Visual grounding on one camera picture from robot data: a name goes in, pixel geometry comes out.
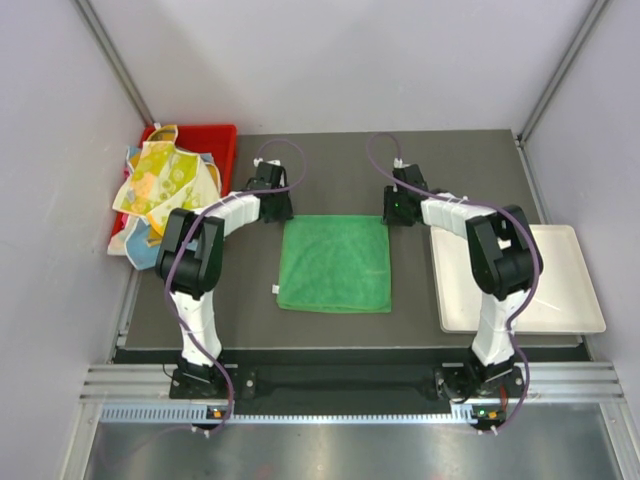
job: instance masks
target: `white cable tie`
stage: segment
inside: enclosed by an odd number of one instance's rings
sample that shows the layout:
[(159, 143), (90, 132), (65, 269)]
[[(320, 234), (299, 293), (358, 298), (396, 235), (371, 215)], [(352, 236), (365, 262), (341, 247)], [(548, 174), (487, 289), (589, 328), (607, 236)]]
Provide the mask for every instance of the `white cable tie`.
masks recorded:
[(190, 334), (190, 333), (191, 334), (193, 334), (193, 333), (202, 333), (207, 329), (207, 327), (211, 323), (211, 320), (212, 320), (211, 318), (209, 318), (209, 320), (207, 320), (207, 323), (205, 323), (203, 325), (202, 330), (183, 330), (182, 333), (186, 333), (187, 335)]

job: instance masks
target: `yellow patterned cloth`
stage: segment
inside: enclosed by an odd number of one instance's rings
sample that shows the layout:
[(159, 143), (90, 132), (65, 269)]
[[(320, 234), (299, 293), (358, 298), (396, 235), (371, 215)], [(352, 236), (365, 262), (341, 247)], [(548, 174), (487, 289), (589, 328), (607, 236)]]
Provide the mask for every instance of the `yellow patterned cloth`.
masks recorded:
[(133, 174), (120, 187), (114, 210), (145, 217), (159, 234), (174, 208), (194, 210), (219, 200), (216, 182), (197, 153), (185, 152), (172, 140), (142, 145)]

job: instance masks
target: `black mount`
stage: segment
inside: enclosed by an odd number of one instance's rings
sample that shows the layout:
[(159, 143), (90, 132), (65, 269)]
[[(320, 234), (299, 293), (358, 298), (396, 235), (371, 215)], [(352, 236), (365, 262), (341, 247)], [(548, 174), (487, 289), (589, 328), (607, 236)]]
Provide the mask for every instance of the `black mount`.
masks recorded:
[(496, 400), (487, 405), (473, 405), (473, 428), (490, 431), (502, 425), (507, 418), (506, 402), (509, 398), (519, 398), (523, 393), (524, 379), (518, 367), (511, 366), (507, 374), (482, 382), (468, 362), (460, 366), (446, 366), (435, 369), (434, 376), (438, 396), (453, 403), (465, 403), (469, 398)]
[[(245, 191), (274, 190), (287, 185), (287, 172), (284, 167), (260, 162), (256, 176), (249, 179)], [(260, 218), (264, 223), (283, 222), (293, 218), (289, 192), (261, 193), (256, 196), (260, 199)]]
[(194, 365), (178, 356), (178, 368), (173, 371), (169, 398), (200, 400), (224, 398), (227, 386), (217, 370), (204, 365)]
[[(420, 167), (417, 165), (394, 168), (393, 176), (412, 187), (429, 191), (427, 183), (422, 177), (422, 172), (420, 172)], [(422, 212), (420, 210), (420, 202), (422, 200), (424, 200), (424, 197), (401, 185), (385, 187), (382, 223), (403, 227), (411, 227), (415, 223), (422, 223)]]

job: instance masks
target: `red basket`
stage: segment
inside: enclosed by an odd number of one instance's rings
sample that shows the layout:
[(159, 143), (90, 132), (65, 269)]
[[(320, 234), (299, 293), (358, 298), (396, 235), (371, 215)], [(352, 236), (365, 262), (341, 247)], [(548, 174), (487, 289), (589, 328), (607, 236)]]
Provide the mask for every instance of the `red basket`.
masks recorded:
[[(142, 147), (155, 127), (147, 127), (142, 132), (139, 146)], [(220, 171), (222, 181), (221, 196), (228, 195), (231, 191), (231, 176), (236, 160), (236, 136), (235, 125), (178, 125), (178, 139), (176, 145), (190, 152), (211, 153), (213, 161)], [(116, 221), (111, 231), (113, 237), (124, 228), (122, 222), (123, 214), (118, 212)]]

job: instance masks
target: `fabric pile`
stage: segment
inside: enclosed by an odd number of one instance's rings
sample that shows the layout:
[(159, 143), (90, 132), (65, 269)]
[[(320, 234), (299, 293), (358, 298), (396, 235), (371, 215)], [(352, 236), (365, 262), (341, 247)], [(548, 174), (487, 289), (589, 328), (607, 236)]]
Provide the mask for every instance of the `fabric pile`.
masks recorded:
[(177, 125), (156, 129), (142, 144), (129, 147), (125, 182), (113, 202), (123, 213), (123, 228), (111, 238), (107, 253), (126, 256), (138, 270), (155, 265), (169, 213), (196, 210), (220, 199), (220, 172), (209, 153), (175, 145)]

